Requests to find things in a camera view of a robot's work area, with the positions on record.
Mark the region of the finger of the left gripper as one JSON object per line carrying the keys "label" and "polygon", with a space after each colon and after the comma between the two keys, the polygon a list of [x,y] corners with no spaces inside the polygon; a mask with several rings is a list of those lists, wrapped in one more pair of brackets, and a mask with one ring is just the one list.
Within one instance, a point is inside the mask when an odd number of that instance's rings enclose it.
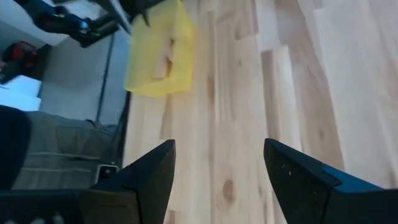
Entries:
{"label": "finger of the left gripper", "polygon": [[138,14],[140,14],[142,16],[146,26],[149,27],[150,23],[149,23],[149,17],[148,17],[147,11],[139,11]]}
{"label": "finger of the left gripper", "polygon": [[114,17],[127,33],[131,32],[131,25],[119,0],[93,0],[93,2],[97,3],[102,9]]}

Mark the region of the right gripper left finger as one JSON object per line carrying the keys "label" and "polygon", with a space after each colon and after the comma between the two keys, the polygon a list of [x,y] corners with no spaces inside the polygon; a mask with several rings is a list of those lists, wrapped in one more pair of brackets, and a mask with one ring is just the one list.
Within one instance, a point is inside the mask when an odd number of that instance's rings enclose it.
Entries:
{"label": "right gripper left finger", "polygon": [[173,139],[81,195],[84,224],[162,224],[174,181]]}

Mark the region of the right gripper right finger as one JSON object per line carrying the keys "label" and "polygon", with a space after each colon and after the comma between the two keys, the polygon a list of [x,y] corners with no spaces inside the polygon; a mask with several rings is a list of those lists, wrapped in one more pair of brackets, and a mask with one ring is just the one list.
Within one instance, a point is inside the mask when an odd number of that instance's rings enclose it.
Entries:
{"label": "right gripper right finger", "polygon": [[267,173],[288,224],[398,224],[398,189],[383,189],[275,139]]}

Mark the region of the long natural wood block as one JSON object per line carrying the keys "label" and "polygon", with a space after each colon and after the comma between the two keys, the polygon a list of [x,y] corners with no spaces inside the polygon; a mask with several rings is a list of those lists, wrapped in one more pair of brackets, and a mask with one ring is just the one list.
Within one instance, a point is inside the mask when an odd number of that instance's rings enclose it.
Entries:
{"label": "long natural wood block", "polygon": [[155,66],[153,78],[163,80],[169,76],[173,64],[174,40],[167,38],[162,45],[158,61]]}

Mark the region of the yellow plastic bin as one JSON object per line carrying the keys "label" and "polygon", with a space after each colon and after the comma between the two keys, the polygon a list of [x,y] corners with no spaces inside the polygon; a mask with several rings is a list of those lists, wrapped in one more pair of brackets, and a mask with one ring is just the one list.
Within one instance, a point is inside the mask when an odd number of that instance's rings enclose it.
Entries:
{"label": "yellow plastic bin", "polygon": [[[137,16],[132,22],[124,88],[131,93],[161,97],[189,90],[193,71],[194,31],[180,0],[165,0],[148,10],[150,26]],[[164,40],[173,38],[173,64],[169,76],[153,78]]]}

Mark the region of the grey fabric object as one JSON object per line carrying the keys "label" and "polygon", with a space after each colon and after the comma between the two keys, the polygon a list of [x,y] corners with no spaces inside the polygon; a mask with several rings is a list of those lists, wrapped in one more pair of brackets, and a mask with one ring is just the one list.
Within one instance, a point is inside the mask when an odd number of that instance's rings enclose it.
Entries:
{"label": "grey fabric object", "polygon": [[32,135],[13,190],[85,189],[113,159],[121,128],[92,120],[28,112]]}

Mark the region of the red and black object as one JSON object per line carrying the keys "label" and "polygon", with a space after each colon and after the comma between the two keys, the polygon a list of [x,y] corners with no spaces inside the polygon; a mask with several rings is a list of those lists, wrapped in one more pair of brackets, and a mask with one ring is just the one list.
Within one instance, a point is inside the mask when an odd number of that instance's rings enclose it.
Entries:
{"label": "red and black object", "polygon": [[37,49],[28,42],[11,44],[0,61],[0,84],[6,84],[19,75],[29,75],[37,61]]}

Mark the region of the black chair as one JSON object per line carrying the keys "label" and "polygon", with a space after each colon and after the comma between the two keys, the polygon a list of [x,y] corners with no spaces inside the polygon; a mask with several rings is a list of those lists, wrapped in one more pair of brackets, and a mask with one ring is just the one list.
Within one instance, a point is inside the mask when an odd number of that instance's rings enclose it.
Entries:
{"label": "black chair", "polygon": [[25,112],[0,105],[0,190],[10,190],[25,161],[31,135]]}

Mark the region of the black aluminium table frame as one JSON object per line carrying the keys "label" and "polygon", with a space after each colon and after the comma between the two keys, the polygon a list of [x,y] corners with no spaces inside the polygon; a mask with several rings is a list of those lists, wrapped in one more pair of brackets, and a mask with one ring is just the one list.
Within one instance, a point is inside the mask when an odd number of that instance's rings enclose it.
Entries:
{"label": "black aluminium table frame", "polygon": [[108,128],[110,140],[101,155],[101,163],[122,166],[131,94],[124,89],[129,40],[118,31],[110,35],[95,121]]}

